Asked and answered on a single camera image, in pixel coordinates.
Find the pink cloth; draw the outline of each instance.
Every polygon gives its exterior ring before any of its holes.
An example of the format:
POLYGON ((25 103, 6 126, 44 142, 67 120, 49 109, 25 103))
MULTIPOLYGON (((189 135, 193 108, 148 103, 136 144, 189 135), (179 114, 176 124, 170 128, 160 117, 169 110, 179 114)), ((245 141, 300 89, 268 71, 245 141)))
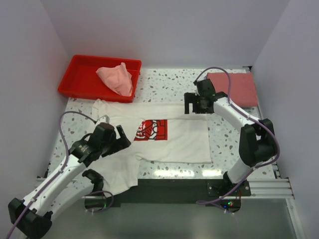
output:
POLYGON ((131 96, 133 85, 132 75, 126 70, 125 63, 114 68, 101 67, 96 71, 103 83, 121 96, 131 96))
MULTIPOLYGON (((252 73, 230 73, 232 79, 230 97, 240 107, 258 105, 256 86, 252 73)), ((208 73, 216 92, 228 94, 228 77, 225 73, 208 73)))

